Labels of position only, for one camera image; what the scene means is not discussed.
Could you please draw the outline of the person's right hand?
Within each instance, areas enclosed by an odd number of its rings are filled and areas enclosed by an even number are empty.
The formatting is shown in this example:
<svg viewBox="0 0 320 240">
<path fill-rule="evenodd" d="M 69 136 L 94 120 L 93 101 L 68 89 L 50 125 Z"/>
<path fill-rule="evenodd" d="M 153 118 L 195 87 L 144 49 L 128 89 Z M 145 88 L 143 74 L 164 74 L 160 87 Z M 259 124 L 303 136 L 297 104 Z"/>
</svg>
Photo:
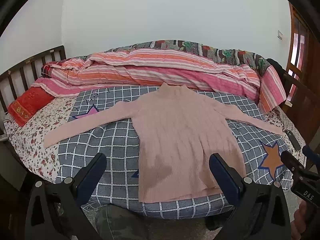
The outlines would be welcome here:
<svg viewBox="0 0 320 240">
<path fill-rule="evenodd" d="M 291 222 L 291 240 L 300 240 L 302 233 L 306 230 L 306 211 L 307 203 L 303 200 L 293 215 L 294 220 Z"/>
</svg>

